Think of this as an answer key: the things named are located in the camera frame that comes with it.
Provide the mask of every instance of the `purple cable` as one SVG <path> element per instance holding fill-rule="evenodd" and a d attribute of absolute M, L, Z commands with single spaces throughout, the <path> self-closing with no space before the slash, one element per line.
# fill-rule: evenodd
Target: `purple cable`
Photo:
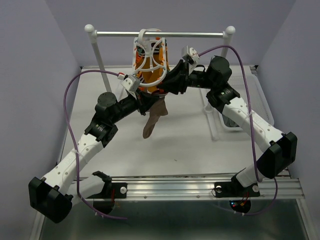
<path fill-rule="evenodd" d="M 83 72 L 79 73 L 79 74 L 76 75 L 74 78 L 72 78 L 72 80 L 69 82 L 68 86 L 67 86 L 66 89 L 65 89 L 64 96 L 63 96 L 64 116 L 65 116 L 65 121 L 66 121 L 67 127 L 68 127 L 68 129 L 69 129 L 71 138 L 72 138 L 72 142 L 73 142 L 74 149 L 76 150 L 76 153 L 75 153 L 75 163 L 76 163 L 76 193 L 77 193 L 78 197 L 79 197 L 89 208 L 91 208 L 95 213 L 97 213 L 99 216 L 105 217 L 105 218 L 108 218 L 108 219 L 127 220 L 126 217 L 110 216 L 110 215 L 104 214 L 103 212 L 95 209 L 87 200 L 85 200 L 85 199 L 81 196 L 81 193 L 80 193 L 80 166 L 79 166 L 78 145 L 77 145 L 77 142 L 76 142 L 76 139 L 75 139 L 74 132 L 72 131 L 72 128 L 71 128 L 71 125 L 70 125 L 70 120 L 69 120 L 69 116 L 68 116 L 68 113 L 67 113 L 66 99 L 67 99 L 67 93 L 68 93 L 68 90 L 69 90 L 71 84 L 72 84 L 78 77 L 80 77 L 82 74 L 87 74 L 87 73 L 105 73 L 105 74 L 111 74 L 111 75 L 114 75 L 114 76 L 118 76 L 118 75 L 119 75 L 119 74 L 117 74 L 117 73 L 115 73 L 115 72 L 111 72 L 111 71 L 86 70 L 86 71 L 83 71 Z"/>
<path fill-rule="evenodd" d="M 209 48 L 208 50 L 199 53 L 199 57 L 201 57 L 202 55 L 205 55 L 205 54 L 207 54 L 207 53 L 209 53 L 209 52 L 211 52 L 213 50 L 220 49 L 220 48 L 229 48 L 229 49 L 231 49 L 234 52 L 234 54 L 236 55 L 236 57 L 238 58 L 238 61 L 239 61 L 239 64 L 240 64 L 242 77 L 243 77 L 243 82 L 244 82 L 245 93 L 246 93 L 246 97 L 248 99 L 248 110 L 249 110 L 249 120 L 250 120 L 250 135 L 251 135 L 251 147 L 252 147 L 252 155 L 253 155 L 254 174 L 255 174 L 256 180 L 259 183 L 261 183 L 262 181 L 259 179 L 259 176 L 258 176 L 256 147 L 255 147 L 254 120 L 253 120 L 253 117 L 252 117 L 252 114 L 251 114 L 252 108 L 251 108 L 251 100 L 250 100 L 249 88 L 248 88 L 248 84 L 247 84 L 244 65 L 243 65 L 242 60 L 241 60 L 241 58 L 239 56 L 239 53 L 236 51 L 236 49 L 233 46 L 220 45 L 220 46 L 215 46 L 215 47 Z M 253 216 L 253 215 L 262 214 L 265 211 L 269 210 L 274 205 L 274 203 L 276 201 L 276 198 L 277 198 L 277 195 L 278 195 L 278 183 L 277 183 L 276 178 L 274 178 L 274 183 L 275 183 L 275 193 L 274 193 L 274 197 L 273 197 L 272 202 L 270 203 L 270 205 L 268 207 L 266 207 L 265 209 L 261 210 L 261 211 L 254 212 L 254 213 L 247 213 L 245 215 Z"/>

